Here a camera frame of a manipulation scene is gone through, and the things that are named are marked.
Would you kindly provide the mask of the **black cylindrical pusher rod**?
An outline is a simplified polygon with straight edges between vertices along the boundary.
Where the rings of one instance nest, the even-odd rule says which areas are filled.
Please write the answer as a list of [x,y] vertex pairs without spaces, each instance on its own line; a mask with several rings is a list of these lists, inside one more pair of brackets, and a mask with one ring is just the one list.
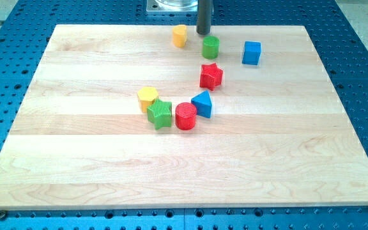
[[212,0],[197,1],[196,31],[199,35],[208,35],[211,29]]

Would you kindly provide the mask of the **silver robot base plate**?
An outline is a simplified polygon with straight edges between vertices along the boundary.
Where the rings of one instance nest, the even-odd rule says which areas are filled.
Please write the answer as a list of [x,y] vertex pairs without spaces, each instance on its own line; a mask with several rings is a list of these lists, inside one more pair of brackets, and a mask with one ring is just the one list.
[[144,0],[147,15],[196,14],[199,0]]

